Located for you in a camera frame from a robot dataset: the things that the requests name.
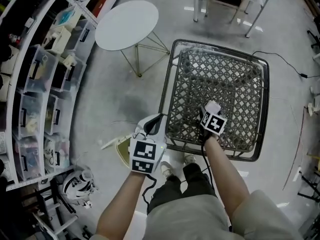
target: sneaker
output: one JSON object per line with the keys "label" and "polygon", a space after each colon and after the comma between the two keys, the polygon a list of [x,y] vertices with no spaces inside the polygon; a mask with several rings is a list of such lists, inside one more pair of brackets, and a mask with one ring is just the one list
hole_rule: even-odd
{"label": "sneaker", "polygon": [[187,166],[192,163],[196,163],[195,156],[193,154],[184,153],[184,165]]}
{"label": "sneaker", "polygon": [[166,162],[166,161],[161,162],[161,164],[160,164],[160,170],[161,170],[162,175],[163,175],[166,179],[167,179],[168,177],[174,175],[172,166],[171,166],[168,162]]}

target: cardboard box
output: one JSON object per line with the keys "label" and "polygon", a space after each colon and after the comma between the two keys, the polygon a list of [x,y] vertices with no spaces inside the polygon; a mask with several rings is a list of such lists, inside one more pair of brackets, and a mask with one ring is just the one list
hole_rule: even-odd
{"label": "cardboard box", "polygon": [[96,6],[94,7],[92,14],[96,17],[98,17],[102,7],[104,6],[105,2],[107,0],[99,0],[99,2],[96,4]]}

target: cable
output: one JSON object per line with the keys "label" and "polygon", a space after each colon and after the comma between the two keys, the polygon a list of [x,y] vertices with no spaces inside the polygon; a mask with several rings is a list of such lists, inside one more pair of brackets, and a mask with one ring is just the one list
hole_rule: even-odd
{"label": "cable", "polygon": [[211,182],[211,187],[214,188],[214,183],[213,183],[213,180],[212,180],[212,174],[211,174],[211,170],[210,170],[210,166],[208,164],[208,161],[205,157],[205,153],[204,153],[204,146],[205,146],[205,142],[206,142],[206,139],[204,139],[203,143],[201,144],[201,153],[202,153],[202,157],[205,161],[205,164],[206,164],[206,168],[208,169],[209,171],[209,177],[210,177],[210,182]]}
{"label": "cable", "polygon": [[317,78],[317,77],[320,77],[320,75],[308,76],[307,74],[299,73],[294,66],[292,66],[289,62],[287,62],[287,61],[284,59],[284,57],[282,57],[282,56],[279,55],[278,53],[275,53],[275,52],[265,52],[265,51],[261,51],[261,50],[256,50],[254,53],[252,53],[252,55],[255,55],[256,53],[278,55],[281,59],[283,59],[283,60],[285,61],[285,63],[287,63],[290,67],[292,67],[292,68],[294,69],[294,71],[295,71],[300,77],[302,77],[302,78],[308,79],[308,78]]}
{"label": "cable", "polygon": [[117,123],[128,123],[128,124],[133,124],[133,125],[137,125],[138,124],[137,122],[131,122],[131,121],[113,121],[111,123],[111,125],[117,124]]}
{"label": "cable", "polygon": [[83,152],[75,161],[75,168],[77,168],[77,163],[78,163],[78,160],[84,155],[84,154],[87,154],[88,152]]}
{"label": "cable", "polygon": [[148,190],[153,189],[153,188],[156,186],[157,180],[156,180],[154,177],[152,177],[150,174],[146,174],[146,177],[153,181],[153,184],[152,184],[151,186],[148,186],[148,187],[143,191],[143,193],[142,193],[143,201],[146,203],[146,213],[148,214],[148,213],[149,213],[149,206],[150,206],[150,204],[149,204],[149,202],[146,200],[145,195],[146,195],[146,193],[147,193]]}
{"label": "cable", "polygon": [[301,138],[301,134],[302,134],[302,128],[303,128],[304,119],[305,119],[305,107],[303,107],[301,129],[299,130],[299,126],[298,126],[298,123],[297,123],[297,118],[296,118],[294,109],[293,109],[291,103],[289,102],[289,100],[286,99],[286,98],[279,98],[279,97],[270,97],[270,99],[283,100],[283,101],[287,101],[287,102],[288,102],[288,104],[290,105],[290,108],[291,108],[291,112],[292,112],[292,115],[293,115],[293,118],[294,118],[294,122],[295,122],[295,125],[296,125],[296,128],[297,128],[297,132],[298,132],[298,135],[299,135],[299,143],[298,143],[298,146],[296,147],[296,152],[295,152],[295,155],[294,155],[294,158],[293,158],[293,162],[292,162],[292,165],[291,165],[291,168],[290,168],[288,177],[286,178],[285,183],[284,183],[284,185],[283,185],[283,189],[282,189],[282,190],[284,190],[285,187],[286,187],[286,185],[287,185],[287,182],[288,182],[288,180],[289,180],[289,177],[290,177],[290,175],[291,175],[292,169],[293,169],[293,167],[294,167],[294,164],[295,164],[295,161],[296,161],[296,158],[297,158],[297,154],[298,154],[298,150],[299,150],[300,143],[301,143],[301,161],[300,161],[300,165],[299,165],[298,167],[301,167],[301,166],[302,166],[302,162],[303,162],[303,158],[304,158],[304,144],[303,144],[303,141],[302,141],[302,138]]}

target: clear plastic drawer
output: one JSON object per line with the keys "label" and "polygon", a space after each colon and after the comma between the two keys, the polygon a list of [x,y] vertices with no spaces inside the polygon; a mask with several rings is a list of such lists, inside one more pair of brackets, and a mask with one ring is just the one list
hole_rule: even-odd
{"label": "clear plastic drawer", "polygon": [[44,131],[48,135],[66,134],[70,118],[70,102],[50,94],[46,107]]}
{"label": "clear plastic drawer", "polygon": [[23,181],[41,176],[39,145],[34,137],[12,138],[15,169]]}
{"label": "clear plastic drawer", "polygon": [[58,58],[45,51],[39,44],[29,47],[21,66],[17,86],[21,87],[24,93],[43,93],[50,90],[50,80],[57,64]]}
{"label": "clear plastic drawer", "polygon": [[60,134],[44,135],[45,164],[51,168],[67,168],[69,161],[70,142]]}
{"label": "clear plastic drawer", "polygon": [[16,91],[12,111],[12,131],[20,140],[24,137],[35,136],[39,132],[40,98]]}
{"label": "clear plastic drawer", "polygon": [[61,62],[58,63],[54,73],[51,89],[57,92],[78,91],[81,78],[87,65],[77,57],[74,57],[74,59],[76,64],[72,65],[70,69]]}
{"label": "clear plastic drawer", "polygon": [[87,19],[79,20],[71,32],[71,37],[65,46],[62,56],[66,58],[69,53],[75,53],[77,58],[87,63],[95,43],[95,31],[95,27]]}

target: helmet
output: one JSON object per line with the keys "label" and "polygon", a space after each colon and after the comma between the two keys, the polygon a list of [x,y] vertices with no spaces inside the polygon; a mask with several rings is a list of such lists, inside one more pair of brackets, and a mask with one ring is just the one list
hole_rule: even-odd
{"label": "helmet", "polygon": [[90,170],[76,170],[63,181],[62,192],[68,199],[84,199],[94,191],[94,187],[94,176]]}

